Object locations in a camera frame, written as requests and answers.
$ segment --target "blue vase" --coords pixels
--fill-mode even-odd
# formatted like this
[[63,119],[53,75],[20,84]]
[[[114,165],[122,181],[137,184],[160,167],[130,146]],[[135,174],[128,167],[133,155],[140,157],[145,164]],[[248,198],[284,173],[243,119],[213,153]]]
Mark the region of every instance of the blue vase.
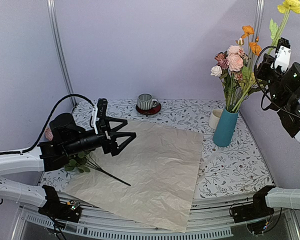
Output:
[[234,135],[237,120],[237,113],[231,113],[223,109],[219,123],[213,135],[213,142],[219,147],[227,147],[231,143],[232,136]]

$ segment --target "beige paper sheet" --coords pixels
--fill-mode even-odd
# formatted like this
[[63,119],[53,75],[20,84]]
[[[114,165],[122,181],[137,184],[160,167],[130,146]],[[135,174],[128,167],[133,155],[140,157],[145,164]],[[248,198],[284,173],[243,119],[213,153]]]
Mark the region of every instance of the beige paper sheet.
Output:
[[121,132],[136,132],[118,156],[101,148],[90,155],[127,186],[92,170],[78,174],[65,193],[121,217],[185,232],[195,191],[203,135],[149,122],[130,120]]

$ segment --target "floral tablecloth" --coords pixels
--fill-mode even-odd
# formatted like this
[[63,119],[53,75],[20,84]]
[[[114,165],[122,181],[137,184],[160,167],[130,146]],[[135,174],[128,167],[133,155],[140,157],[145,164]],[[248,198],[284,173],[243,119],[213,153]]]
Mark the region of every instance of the floral tablecloth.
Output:
[[[218,147],[213,143],[214,130],[209,127],[208,120],[212,109],[223,108],[223,101],[162,99],[160,103],[162,109],[158,114],[145,116],[136,111],[135,100],[109,100],[107,115],[203,133],[203,151],[194,199],[253,193],[265,185],[273,185],[264,160],[240,115],[231,144]],[[73,112],[76,123],[90,129],[91,112],[91,106],[81,101]],[[53,186],[62,192],[74,174],[78,173],[64,169],[45,172],[40,185]]]

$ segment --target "coaster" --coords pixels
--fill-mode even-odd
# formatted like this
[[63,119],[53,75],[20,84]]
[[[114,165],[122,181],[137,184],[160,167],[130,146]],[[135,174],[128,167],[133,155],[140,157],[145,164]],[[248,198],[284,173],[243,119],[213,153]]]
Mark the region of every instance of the coaster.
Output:
[[141,110],[138,106],[135,106],[135,109],[137,110],[138,113],[142,115],[155,115],[161,110],[161,104],[159,103],[157,106],[149,109],[149,110]]

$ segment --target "white cup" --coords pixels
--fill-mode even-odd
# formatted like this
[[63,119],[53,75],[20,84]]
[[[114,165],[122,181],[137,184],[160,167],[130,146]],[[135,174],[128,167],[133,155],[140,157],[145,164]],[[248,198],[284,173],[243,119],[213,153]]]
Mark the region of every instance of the white cup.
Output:
[[159,104],[157,99],[154,99],[151,94],[144,93],[138,96],[137,106],[139,109],[147,111]]
[[209,126],[212,129],[216,129],[222,114],[222,109],[215,108],[212,110],[210,118],[209,118]]

